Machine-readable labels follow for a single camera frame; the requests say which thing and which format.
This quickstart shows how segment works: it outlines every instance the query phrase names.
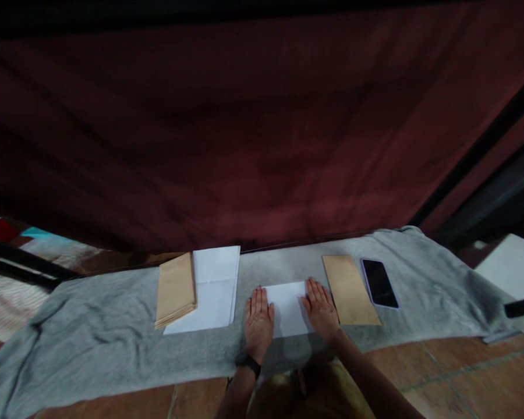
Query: gray towel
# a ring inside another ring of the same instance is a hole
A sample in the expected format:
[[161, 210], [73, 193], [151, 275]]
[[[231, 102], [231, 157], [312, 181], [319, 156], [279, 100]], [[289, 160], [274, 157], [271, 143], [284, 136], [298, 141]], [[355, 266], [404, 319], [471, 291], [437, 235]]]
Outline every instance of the gray towel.
[[[400, 310], [376, 307], [382, 326], [345, 326], [362, 351], [416, 340], [478, 336], [509, 328], [498, 291], [414, 227], [240, 256], [235, 322], [163, 336], [154, 329], [158, 268], [60, 285], [0, 350], [0, 417], [196, 379], [230, 376], [242, 347], [245, 303], [258, 286], [315, 277], [322, 255], [382, 261]], [[321, 353], [316, 335], [276, 339], [263, 375]]]

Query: maroon fabric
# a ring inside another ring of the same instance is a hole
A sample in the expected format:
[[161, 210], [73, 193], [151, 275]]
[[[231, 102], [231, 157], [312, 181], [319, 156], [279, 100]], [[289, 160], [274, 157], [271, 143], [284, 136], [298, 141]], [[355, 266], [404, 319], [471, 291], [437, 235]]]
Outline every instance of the maroon fabric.
[[524, 84], [524, 1], [0, 42], [0, 211], [244, 249], [412, 215]]

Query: watch strap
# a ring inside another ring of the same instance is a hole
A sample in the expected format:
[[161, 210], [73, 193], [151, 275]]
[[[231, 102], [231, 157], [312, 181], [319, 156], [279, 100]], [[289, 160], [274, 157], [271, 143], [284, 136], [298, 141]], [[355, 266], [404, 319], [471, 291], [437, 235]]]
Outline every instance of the watch strap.
[[260, 371], [262, 371], [262, 367], [258, 362], [254, 360], [252, 356], [247, 354], [245, 360], [241, 362], [240, 366], [249, 367], [254, 372], [256, 380], [258, 380], [258, 377], [260, 376]]

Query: person's leg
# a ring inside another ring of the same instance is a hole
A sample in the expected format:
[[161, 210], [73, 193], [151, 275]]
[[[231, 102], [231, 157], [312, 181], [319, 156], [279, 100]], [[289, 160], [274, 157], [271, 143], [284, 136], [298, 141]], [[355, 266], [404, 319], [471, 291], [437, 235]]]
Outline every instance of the person's leg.
[[303, 405], [303, 397], [290, 374], [276, 374], [256, 390], [248, 419], [288, 418]]
[[341, 363], [308, 365], [303, 377], [307, 393], [304, 417], [374, 419], [361, 390]]

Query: black phone screen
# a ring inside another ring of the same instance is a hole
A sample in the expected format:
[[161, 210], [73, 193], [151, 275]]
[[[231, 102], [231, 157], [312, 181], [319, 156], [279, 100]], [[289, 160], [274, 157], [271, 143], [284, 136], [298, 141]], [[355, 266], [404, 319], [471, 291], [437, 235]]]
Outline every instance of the black phone screen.
[[382, 262], [363, 259], [363, 269], [367, 276], [373, 302], [379, 306], [399, 308], [396, 295], [394, 295], [394, 290], [392, 290]]

